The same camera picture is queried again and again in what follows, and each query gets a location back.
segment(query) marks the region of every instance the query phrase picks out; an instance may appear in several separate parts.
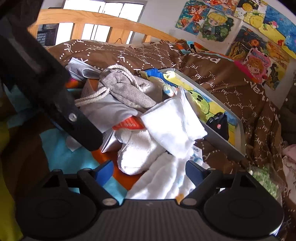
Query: bed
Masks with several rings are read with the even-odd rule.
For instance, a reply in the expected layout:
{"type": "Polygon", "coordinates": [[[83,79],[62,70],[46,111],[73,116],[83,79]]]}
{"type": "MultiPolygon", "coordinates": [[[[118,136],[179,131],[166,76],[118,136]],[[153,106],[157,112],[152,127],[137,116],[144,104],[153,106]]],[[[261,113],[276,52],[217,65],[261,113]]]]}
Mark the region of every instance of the bed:
{"type": "MultiPolygon", "coordinates": [[[[204,161],[224,173],[233,173],[251,165],[270,164],[285,182],[279,110],[268,100],[263,87],[252,82],[233,60],[218,53],[200,51],[199,45],[192,46],[146,25],[93,12],[44,9],[28,31],[36,37],[39,24],[62,22],[74,23],[71,40],[48,51],[63,66],[75,57],[100,68],[118,63],[133,74],[152,67],[178,69],[228,106],[244,125],[247,153],[244,160],[235,162],[206,140],[199,140],[197,145],[203,151],[204,161]],[[80,40],[85,23],[110,26],[107,43],[80,40]],[[118,39],[125,42],[130,31],[142,33],[142,43],[114,44],[118,39]],[[161,41],[150,42],[151,37],[161,41]]],[[[67,87],[75,89],[81,86],[67,87]]],[[[13,218],[13,200],[27,194],[55,168],[63,169],[64,173],[75,173],[84,167],[94,168],[98,163],[113,160],[115,171],[104,188],[118,200],[122,200],[126,191],[139,179],[140,175],[127,176],[116,167],[116,152],[102,154],[98,150],[90,153],[80,148],[73,154],[65,146],[67,134],[55,128],[44,113],[34,110],[17,88],[11,92],[5,89],[0,103],[0,171],[3,173],[0,175],[0,189],[6,202],[6,205],[1,205],[0,213],[4,214],[6,227],[13,227],[5,237],[0,236],[0,240],[22,237],[13,218]]],[[[296,200],[290,198],[289,192],[283,194],[283,207],[285,220],[279,235],[283,240],[296,240],[296,200]]]]}

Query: wooden headboard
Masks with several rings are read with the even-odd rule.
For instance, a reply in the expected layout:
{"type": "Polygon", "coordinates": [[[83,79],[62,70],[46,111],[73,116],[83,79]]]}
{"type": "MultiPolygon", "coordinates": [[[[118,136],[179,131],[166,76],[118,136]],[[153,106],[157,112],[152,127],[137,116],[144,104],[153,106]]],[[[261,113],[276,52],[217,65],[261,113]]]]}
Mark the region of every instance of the wooden headboard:
{"type": "Polygon", "coordinates": [[[110,26],[107,37],[108,43],[115,43],[119,38],[122,43],[128,39],[130,31],[144,34],[142,42],[149,42],[151,37],[176,42],[178,39],[147,25],[133,22],[124,18],[107,14],[68,9],[42,9],[37,21],[28,27],[28,31],[37,37],[39,24],[74,23],[70,39],[81,39],[84,24],[98,24],[110,26]]]}

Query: pile of clutter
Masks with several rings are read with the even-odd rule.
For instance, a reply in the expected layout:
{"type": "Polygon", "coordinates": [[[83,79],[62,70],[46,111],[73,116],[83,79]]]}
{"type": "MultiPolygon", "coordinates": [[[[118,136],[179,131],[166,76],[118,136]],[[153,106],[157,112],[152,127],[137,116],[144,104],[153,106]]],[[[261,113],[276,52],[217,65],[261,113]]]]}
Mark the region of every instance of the pile of clutter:
{"type": "MultiPolygon", "coordinates": [[[[75,102],[104,133],[101,151],[118,150],[118,167],[128,175],[145,172],[126,198],[180,201],[195,188],[185,164],[194,159],[209,167],[194,146],[207,132],[186,90],[167,84],[157,69],[138,77],[121,65],[101,71],[75,58],[66,69],[86,81],[75,102]]],[[[72,151],[81,146],[71,136],[66,144],[72,151]]]]}

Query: window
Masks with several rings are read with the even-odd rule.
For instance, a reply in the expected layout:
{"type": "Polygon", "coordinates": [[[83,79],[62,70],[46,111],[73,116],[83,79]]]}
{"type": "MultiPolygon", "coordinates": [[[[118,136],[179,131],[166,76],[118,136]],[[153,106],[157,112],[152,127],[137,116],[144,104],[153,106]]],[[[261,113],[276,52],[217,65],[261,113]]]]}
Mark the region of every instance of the window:
{"type": "MultiPolygon", "coordinates": [[[[137,22],[143,10],[143,3],[102,2],[94,0],[66,0],[64,9],[84,10],[104,13],[137,22]]],[[[60,23],[57,32],[56,45],[70,39],[73,23],[60,23]]],[[[82,39],[106,42],[110,27],[103,25],[85,24],[82,39]]]]}

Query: white rope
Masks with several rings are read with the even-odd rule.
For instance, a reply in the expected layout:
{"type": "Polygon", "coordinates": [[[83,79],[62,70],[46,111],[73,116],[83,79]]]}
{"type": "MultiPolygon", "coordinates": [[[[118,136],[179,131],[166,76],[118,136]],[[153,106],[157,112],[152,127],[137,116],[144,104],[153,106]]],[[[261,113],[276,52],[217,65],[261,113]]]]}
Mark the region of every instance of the white rope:
{"type": "MultiPolygon", "coordinates": [[[[141,92],[144,92],[148,88],[148,86],[143,86],[143,87],[139,86],[136,78],[132,75],[132,73],[122,65],[118,65],[118,64],[111,65],[107,69],[105,69],[104,72],[107,71],[108,69],[119,69],[122,72],[122,74],[124,74],[130,80],[131,84],[141,92]]],[[[98,100],[103,99],[107,94],[109,94],[109,92],[110,92],[110,88],[101,87],[98,89],[98,91],[96,91],[92,95],[75,100],[75,105],[77,107],[80,107],[80,106],[84,106],[84,105],[96,102],[98,100]]]]}

